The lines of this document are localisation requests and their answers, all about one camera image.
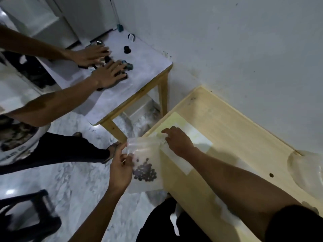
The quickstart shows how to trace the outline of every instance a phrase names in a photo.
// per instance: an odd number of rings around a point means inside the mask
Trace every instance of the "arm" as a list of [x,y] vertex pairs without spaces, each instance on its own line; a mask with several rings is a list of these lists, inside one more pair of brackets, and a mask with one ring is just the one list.
[[300,203],[261,177],[202,153],[179,128],[164,129],[171,150],[188,161],[220,199],[262,241],[273,215]]
[[122,154],[127,143],[120,145],[110,165],[107,192],[68,242],[100,242],[109,225],[114,209],[131,182],[132,156]]
[[109,56],[108,47],[90,46],[80,51],[58,48],[0,25],[0,47],[11,52],[47,59],[66,59],[78,65],[88,66],[100,62],[100,58]]
[[32,126],[46,126],[81,105],[96,89],[109,87],[126,74],[115,77],[123,71],[121,61],[112,60],[104,67],[95,70],[90,77],[69,88],[42,95],[27,103],[24,107],[6,114],[18,121]]

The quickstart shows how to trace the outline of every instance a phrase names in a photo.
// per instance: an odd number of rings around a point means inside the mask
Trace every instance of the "black stool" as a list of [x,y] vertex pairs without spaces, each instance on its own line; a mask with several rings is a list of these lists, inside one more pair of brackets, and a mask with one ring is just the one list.
[[[53,217],[45,205],[44,196],[48,196],[46,190],[37,193],[12,197],[0,200],[0,237],[4,242],[40,242],[47,236],[55,233],[62,225],[61,219]],[[31,201],[39,218],[39,223],[30,227],[10,231],[12,215],[6,215],[15,205],[24,201]]]

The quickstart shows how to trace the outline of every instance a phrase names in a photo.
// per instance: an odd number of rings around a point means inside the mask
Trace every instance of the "white table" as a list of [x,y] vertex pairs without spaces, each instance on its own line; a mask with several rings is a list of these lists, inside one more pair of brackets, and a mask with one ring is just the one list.
[[[133,70],[127,72],[129,78],[119,82],[111,89],[102,92],[95,91],[78,107],[78,111],[92,125],[101,124],[122,142],[127,137],[112,120],[157,85],[162,115],[164,116],[167,113],[167,77],[172,68],[172,62],[162,54],[145,44],[138,37],[134,42],[130,41],[128,34],[127,31],[121,33],[112,31],[100,39],[112,51],[111,57],[113,60],[126,60],[133,64]],[[124,46],[129,46],[131,53],[125,54]],[[71,61],[50,62],[46,59],[40,60],[62,89],[84,80],[91,74],[89,70],[80,69]]]

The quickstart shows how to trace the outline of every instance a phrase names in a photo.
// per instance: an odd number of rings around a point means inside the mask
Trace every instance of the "teal object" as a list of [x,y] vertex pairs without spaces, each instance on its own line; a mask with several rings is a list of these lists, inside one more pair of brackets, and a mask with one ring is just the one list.
[[123,32],[123,26],[121,24],[117,24],[117,29],[119,32]]

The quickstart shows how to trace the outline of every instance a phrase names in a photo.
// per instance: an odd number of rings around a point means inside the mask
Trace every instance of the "ziplock bag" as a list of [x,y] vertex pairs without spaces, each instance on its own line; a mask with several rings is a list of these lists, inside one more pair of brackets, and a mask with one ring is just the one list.
[[127,154],[133,154],[132,179],[128,193],[163,189],[158,137],[128,138]]

